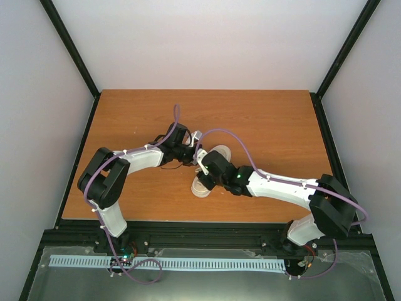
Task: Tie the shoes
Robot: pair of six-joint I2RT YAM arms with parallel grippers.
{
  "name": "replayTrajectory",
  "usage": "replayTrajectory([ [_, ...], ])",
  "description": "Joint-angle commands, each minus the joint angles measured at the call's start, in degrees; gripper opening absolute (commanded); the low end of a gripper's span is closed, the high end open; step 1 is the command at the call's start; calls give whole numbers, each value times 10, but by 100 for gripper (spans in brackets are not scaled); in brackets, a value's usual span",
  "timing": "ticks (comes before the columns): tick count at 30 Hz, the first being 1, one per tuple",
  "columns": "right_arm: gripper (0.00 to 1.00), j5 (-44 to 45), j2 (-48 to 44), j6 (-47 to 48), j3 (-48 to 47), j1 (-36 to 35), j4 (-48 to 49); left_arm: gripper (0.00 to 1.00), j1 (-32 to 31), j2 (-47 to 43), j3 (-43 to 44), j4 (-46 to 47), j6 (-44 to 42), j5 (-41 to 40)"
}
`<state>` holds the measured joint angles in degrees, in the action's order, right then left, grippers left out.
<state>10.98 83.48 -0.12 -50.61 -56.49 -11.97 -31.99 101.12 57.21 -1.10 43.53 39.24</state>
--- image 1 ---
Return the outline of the white canvas sneaker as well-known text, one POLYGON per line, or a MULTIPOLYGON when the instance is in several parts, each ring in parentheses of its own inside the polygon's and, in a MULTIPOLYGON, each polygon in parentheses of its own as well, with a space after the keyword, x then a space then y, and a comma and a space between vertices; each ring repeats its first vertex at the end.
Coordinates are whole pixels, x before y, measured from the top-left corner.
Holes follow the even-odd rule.
MULTIPOLYGON (((211 152, 219 153, 220 157, 223 157, 227 162, 229 162, 231 160, 231 150, 226 145, 215 146, 214 148, 211 149, 210 152, 207 153, 207 155, 210 154, 211 152)), ((208 171, 212 173, 212 169, 210 169, 207 166, 207 162, 206 161, 204 162, 204 159, 202 161, 208 168, 208 171)), ((201 184, 201 182, 199 181, 199 172, 196 172, 196 173, 197 173, 197 175, 192 182, 191 191, 198 198, 206 198, 211 193, 211 191, 207 190, 201 184)))

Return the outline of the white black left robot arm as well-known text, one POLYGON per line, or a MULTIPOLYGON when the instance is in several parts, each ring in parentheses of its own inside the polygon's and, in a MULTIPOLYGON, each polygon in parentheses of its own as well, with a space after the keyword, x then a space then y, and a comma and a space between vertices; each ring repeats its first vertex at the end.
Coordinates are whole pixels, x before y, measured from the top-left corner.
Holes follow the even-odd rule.
POLYGON ((78 180, 78 189, 92 207, 101 223, 101 229, 110 236, 108 244, 116 252, 129 248, 130 236, 118 200, 128 175, 147 168, 161 167, 177 160, 184 166, 193 165, 195 147, 202 132, 190 132, 180 124, 172 123, 166 134, 131 150, 111 151, 99 148, 78 180))

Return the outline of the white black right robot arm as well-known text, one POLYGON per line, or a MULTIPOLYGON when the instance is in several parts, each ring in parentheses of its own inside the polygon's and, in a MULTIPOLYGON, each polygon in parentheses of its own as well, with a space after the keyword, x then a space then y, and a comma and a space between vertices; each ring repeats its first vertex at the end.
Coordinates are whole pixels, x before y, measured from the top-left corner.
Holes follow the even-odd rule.
POLYGON ((357 202, 333 176, 295 179, 270 174, 252 166, 235 167, 217 150, 200 150, 195 157, 200 170, 196 181, 206 197, 216 186, 236 196, 273 198, 307 209, 309 215, 291 220, 273 243, 289 255, 321 237, 344 240, 353 226, 357 202))

